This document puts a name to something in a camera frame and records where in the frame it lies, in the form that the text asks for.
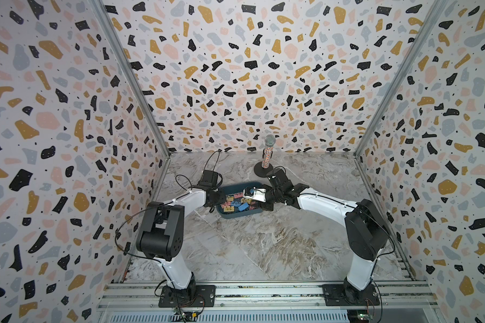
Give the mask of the blue binder clip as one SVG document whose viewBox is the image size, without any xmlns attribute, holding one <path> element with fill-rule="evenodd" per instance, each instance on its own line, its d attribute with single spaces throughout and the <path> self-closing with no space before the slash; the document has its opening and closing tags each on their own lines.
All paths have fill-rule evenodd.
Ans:
<svg viewBox="0 0 485 323">
<path fill-rule="evenodd" d="M 250 205 L 248 203 L 244 203 L 244 204 L 240 205 L 239 207 L 237 207 L 237 209 L 238 209 L 239 212 L 243 212 L 243 211 L 247 210 L 249 207 L 250 207 Z"/>
</svg>

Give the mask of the teal plastic storage box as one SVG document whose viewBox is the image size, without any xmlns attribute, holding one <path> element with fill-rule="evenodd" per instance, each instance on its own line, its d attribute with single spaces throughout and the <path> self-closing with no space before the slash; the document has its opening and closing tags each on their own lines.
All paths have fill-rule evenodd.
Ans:
<svg viewBox="0 0 485 323">
<path fill-rule="evenodd" d="M 235 219 L 238 217 L 254 215 L 263 211 L 260 202 L 244 198 L 245 189 L 247 187 L 263 188 L 264 185 L 260 182 L 253 181 L 231 184 L 220 188 L 220 191 L 223 191 L 226 195 L 226 202 L 216 207 L 216 211 L 218 211 L 222 218 Z M 244 203 L 248 203 L 250 207 L 243 212 L 239 212 L 237 207 Z"/>
</svg>

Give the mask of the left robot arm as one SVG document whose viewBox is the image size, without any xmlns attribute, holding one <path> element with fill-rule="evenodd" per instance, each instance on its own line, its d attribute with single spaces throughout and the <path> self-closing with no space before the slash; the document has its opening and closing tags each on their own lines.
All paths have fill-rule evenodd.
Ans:
<svg viewBox="0 0 485 323">
<path fill-rule="evenodd" d="M 167 279 L 167 286 L 185 291 L 193 285 L 193 272 L 181 254 L 184 242 L 185 218 L 201 207 L 216 208 L 226 200 L 219 189 L 193 188 L 170 201 L 151 202 L 143 213 L 136 250 L 156 261 Z"/>
</svg>

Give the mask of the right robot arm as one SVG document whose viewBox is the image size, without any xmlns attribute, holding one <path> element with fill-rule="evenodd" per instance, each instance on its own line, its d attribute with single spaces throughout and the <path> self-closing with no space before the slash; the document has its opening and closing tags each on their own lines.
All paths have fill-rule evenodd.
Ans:
<svg viewBox="0 0 485 323">
<path fill-rule="evenodd" d="M 314 212 L 340 224 L 346 230 L 353 252 L 344 286 L 352 292 L 368 288 L 377 259 L 391 238 L 374 203 L 368 199 L 346 201 L 323 194 L 306 184 L 293 184 L 282 169 L 270 172 L 268 180 L 268 185 L 246 187 L 244 197 L 257 201 L 264 209 L 271 210 L 281 203 Z"/>
</svg>

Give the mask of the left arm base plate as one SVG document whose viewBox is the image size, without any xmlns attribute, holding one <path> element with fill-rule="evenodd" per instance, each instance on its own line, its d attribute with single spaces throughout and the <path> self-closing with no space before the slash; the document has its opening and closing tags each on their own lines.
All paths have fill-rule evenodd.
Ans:
<svg viewBox="0 0 485 323">
<path fill-rule="evenodd" d="M 187 289 L 162 288 L 159 308 L 212 308 L 215 303 L 215 285 L 196 285 Z"/>
</svg>

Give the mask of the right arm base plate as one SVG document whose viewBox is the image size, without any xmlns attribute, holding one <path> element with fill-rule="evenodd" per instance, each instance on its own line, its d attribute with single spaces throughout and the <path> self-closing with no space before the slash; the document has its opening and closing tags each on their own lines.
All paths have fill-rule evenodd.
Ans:
<svg viewBox="0 0 485 323">
<path fill-rule="evenodd" d="M 325 284 L 321 288 L 326 306 L 379 306 L 381 303 L 371 283 L 362 291 L 347 283 Z"/>
</svg>

